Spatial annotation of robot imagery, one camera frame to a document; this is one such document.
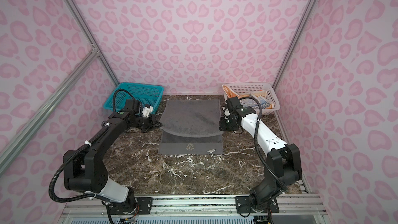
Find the grey terry towel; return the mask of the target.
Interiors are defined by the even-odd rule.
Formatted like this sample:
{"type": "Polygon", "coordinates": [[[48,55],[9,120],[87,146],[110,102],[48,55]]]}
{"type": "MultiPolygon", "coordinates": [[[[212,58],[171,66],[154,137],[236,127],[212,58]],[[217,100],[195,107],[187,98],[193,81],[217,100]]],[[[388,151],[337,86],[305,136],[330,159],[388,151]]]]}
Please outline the grey terry towel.
{"type": "Polygon", "coordinates": [[[169,100],[161,116],[160,155],[222,155],[220,100],[169,100]]]}

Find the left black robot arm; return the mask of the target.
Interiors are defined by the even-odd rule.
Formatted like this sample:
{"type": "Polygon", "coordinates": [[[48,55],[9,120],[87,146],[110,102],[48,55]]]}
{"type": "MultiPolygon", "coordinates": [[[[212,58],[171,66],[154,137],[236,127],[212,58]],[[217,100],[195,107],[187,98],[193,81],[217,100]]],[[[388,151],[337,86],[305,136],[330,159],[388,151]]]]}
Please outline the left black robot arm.
{"type": "Polygon", "coordinates": [[[124,108],[103,121],[93,138],[86,140],[78,150],[69,150],[64,155],[60,169],[64,174],[64,187],[79,193],[66,202],[99,199],[117,213],[131,213],[137,209],[134,190],[109,177],[103,158],[116,139],[130,128],[146,133],[161,127],[153,112],[152,106],[127,99],[124,108]]]}

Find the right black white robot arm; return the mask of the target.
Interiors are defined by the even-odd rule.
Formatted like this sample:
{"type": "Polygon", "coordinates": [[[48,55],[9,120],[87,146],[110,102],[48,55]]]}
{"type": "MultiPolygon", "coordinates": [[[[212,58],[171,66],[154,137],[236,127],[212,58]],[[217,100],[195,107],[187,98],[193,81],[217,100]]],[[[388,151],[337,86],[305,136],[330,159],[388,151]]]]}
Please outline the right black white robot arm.
{"type": "Polygon", "coordinates": [[[245,199],[236,199],[237,212],[247,217],[253,212],[277,213],[277,197],[288,193],[289,186],[302,179],[299,148],[275,135],[261,120],[262,110],[242,105],[243,99],[232,97],[220,118],[221,131],[246,131],[254,138],[255,152],[264,165],[264,178],[245,199]]]}

